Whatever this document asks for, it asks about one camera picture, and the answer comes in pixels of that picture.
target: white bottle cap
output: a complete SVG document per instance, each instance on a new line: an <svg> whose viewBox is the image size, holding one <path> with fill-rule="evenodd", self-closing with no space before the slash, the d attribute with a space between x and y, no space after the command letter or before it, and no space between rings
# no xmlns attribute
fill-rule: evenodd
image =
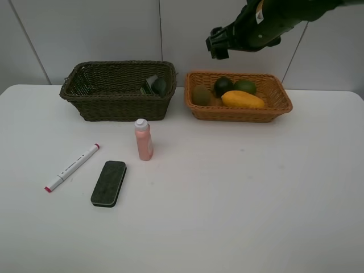
<svg viewBox="0 0 364 273"><path fill-rule="evenodd" d="M148 129L148 122L144 118L138 118L134 125L137 131L146 131Z"/></svg>

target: pink bottle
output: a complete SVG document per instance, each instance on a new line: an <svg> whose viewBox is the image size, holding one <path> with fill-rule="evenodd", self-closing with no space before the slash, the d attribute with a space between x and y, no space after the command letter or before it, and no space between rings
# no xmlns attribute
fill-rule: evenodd
<svg viewBox="0 0 364 273"><path fill-rule="evenodd" d="M150 135L150 125L143 118L139 118L134 123L134 125L139 157L141 160L148 161L153 156L153 144Z"/></svg>

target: mango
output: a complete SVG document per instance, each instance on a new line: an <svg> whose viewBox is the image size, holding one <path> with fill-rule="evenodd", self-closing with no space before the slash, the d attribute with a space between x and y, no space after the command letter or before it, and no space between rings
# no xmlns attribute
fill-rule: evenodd
<svg viewBox="0 0 364 273"><path fill-rule="evenodd" d="M228 91L221 98L227 107L264 108L262 99L244 91Z"/></svg>

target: kiwi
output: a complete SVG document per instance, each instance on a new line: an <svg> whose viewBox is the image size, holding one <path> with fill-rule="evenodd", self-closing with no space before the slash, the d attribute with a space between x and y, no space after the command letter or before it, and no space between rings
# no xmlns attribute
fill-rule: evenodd
<svg viewBox="0 0 364 273"><path fill-rule="evenodd" d="M211 100L211 93L203 85L195 86L192 90L192 102L195 105L209 106Z"/></svg>

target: white marker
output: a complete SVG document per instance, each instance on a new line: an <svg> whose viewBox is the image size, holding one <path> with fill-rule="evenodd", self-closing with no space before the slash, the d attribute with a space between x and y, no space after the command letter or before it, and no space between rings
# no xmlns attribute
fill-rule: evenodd
<svg viewBox="0 0 364 273"><path fill-rule="evenodd" d="M98 144L92 145L87 152L83 153L75 162L73 162L68 168L66 168L63 172L57 175L56 178L52 180L44 189L47 192L52 192L55 188L58 187L64 180L67 179L75 170L79 168L82 164L84 164L98 149L100 146Z"/></svg>

